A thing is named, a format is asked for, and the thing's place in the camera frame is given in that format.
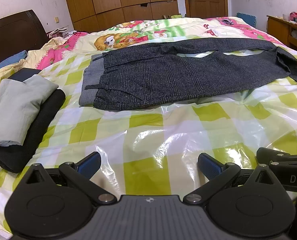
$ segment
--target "blue pillow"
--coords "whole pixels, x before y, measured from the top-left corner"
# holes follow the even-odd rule
[[[26,58],[26,55],[27,55],[27,51],[23,50],[20,53],[10,56],[0,63],[0,68],[5,67],[10,64],[18,63],[21,59]]]

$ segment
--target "screw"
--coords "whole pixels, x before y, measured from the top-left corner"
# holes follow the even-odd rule
[[[190,194],[186,197],[186,200],[192,203],[199,202],[202,200],[202,197],[198,194]]]
[[[99,195],[98,199],[102,202],[111,202],[114,199],[112,194],[102,194]]]

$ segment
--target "wooden desk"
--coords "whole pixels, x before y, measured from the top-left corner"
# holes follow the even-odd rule
[[[267,15],[267,33],[277,38],[286,46],[297,50],[297,39],[291,36],[293,30],[297,30],[297,25]]]

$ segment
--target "dark brown headboard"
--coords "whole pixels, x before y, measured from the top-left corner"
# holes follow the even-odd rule
[[[33,10],[0,19],[0,62],[23,50],[40,49],[47,41]]]

